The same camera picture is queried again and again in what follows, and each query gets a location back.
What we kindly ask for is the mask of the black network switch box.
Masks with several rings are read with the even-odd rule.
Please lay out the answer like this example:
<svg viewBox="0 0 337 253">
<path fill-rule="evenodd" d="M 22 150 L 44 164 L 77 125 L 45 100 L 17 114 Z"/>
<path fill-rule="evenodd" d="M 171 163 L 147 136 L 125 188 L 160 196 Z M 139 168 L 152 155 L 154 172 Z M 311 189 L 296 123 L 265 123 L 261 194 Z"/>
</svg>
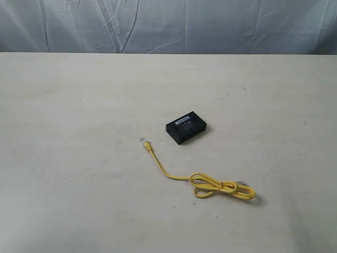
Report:
<svg viewBox="0 0 337 253">
<path fill-rule="evenodd" d="M 196 112 L 191 111 L 165 125 L 166 133 L 177 145 L 185 145 L 210 134 L 213 127 Z"/>
</svg>

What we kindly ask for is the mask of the grey backdrop curtain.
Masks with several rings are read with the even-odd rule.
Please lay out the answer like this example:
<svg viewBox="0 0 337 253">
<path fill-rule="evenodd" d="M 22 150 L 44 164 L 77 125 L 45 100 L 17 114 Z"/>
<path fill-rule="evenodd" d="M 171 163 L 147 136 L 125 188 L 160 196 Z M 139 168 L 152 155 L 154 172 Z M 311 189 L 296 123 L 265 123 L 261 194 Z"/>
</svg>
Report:
<svg viewBox="0 0 337 253">
<path fill-rule="evenodd" d="M 1 51 L 336 53 L 336 1 L 1 1 Z"/>
</svg>

